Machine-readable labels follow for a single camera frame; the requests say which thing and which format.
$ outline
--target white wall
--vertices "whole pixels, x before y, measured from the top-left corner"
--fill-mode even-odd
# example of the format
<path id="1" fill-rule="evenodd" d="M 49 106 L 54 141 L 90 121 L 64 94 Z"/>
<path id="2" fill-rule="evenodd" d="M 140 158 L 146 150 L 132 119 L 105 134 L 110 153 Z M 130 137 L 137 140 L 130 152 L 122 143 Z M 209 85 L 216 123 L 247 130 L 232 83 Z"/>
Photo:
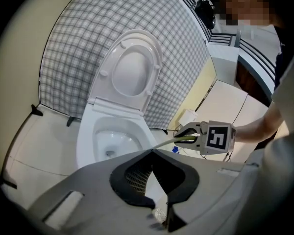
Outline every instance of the white wall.
<path id="1" fill-rule="evenodd" d="M 239 49 L 207 43 L 217 74 L 217 80 L 234 85 Z"/>
<path id="2" fill-rule="evenodd" d="M 218 21 L 221 23 L 222 33 L 236 34 L 237 29 L 241 30 L 241 38 L 256 47 L 275 64 L 276 56 L 280 52 L 280 41 L 272 25 L 262 27 L 250 25 L 230 26 L 224 25 L 224 21 Z"/>
<path id="3" fill-rule="evenodd" d="M 187 7 L 186 3 L 183 1 L 183 0 L 178 0 L 181 5 L 184 7 L 184 9 L 186 10 L 186 12 L 190 15 L 190 17 L 193 19 L 195 25 L 197 25 L 197 28 L 198 30 L 200 31 L 201 35 L 202 35 L 202 38 L 203 38 L 203 41 L 207 41 L 207 38 L 205 36 L 205 33 L 203 32 L 200 24 L 198 23 L 196 17 L 193 15 L 193 13 L 191 12 L 191 10 Z"/>
<path id="4" fill-rule="evenodd" d="M 8 148 L 38 105 L 42 54 L 54 23 L 70 0 L 26 0 L 0 39 L 0 172 Z"/>

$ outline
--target black bag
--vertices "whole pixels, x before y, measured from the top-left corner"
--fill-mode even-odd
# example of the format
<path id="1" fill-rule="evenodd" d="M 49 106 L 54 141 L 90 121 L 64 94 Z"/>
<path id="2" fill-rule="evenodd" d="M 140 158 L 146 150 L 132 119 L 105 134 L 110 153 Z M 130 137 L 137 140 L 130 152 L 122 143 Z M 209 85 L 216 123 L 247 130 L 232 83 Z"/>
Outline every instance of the black bag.
<path id="1" fill-rule="evenodd" d="M 209 4 L 209 1 L 199 0 L 195 6 L 197 16 L 202 20 L 208 29 L 213 29 L 216 24 L 214 10 Z"/>

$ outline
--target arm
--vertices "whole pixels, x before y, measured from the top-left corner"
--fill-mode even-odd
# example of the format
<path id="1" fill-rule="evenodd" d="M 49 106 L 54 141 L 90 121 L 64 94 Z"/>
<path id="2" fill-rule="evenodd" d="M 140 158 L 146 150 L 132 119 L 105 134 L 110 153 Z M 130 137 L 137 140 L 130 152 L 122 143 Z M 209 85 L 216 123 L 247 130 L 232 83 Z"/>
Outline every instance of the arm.
<path id="1" fill-rule="evenodd" d="M 274 102 L 271 102 L 265 115 L 244 126 L 236 127 L 236 142 L 261 142 L 271 137 L 282 124 L 283 119 Z"/>

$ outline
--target person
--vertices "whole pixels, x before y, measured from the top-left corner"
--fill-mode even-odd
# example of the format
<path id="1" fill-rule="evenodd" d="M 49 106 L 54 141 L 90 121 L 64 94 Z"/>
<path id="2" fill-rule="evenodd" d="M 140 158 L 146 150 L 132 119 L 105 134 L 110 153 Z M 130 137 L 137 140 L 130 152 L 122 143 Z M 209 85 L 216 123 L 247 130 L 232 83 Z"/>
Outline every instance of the person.
<path id="1" fill-rule="evenodd" d="M 294 55 L 294 9 L 287 0 L 210 0 L 220 18 L 227 24 L 238 20 L 249 21 L 251 25 L 272 24 L 280 40 L 281 53 L 276 58 L 275 88 Z M 270 138 L 280 127 L 283 119 L 272 101 L 264 116 L 250 124 L 236 127 L 236 141 L 261 142 Z"/>

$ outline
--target toilet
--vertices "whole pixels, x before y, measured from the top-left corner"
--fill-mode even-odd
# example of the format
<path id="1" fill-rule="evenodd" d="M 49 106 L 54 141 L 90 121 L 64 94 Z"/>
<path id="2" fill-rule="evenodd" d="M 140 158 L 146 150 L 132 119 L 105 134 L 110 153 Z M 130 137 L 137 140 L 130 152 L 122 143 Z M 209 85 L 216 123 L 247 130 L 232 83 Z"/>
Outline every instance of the toilet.
<path id="1" fill-rule="evenodd" d="M 77 138 L 78 168 L 157 143 L 143 116 L 162 64 L 159 43 L 134 29 L 108 50 L 93 80 Z"/>

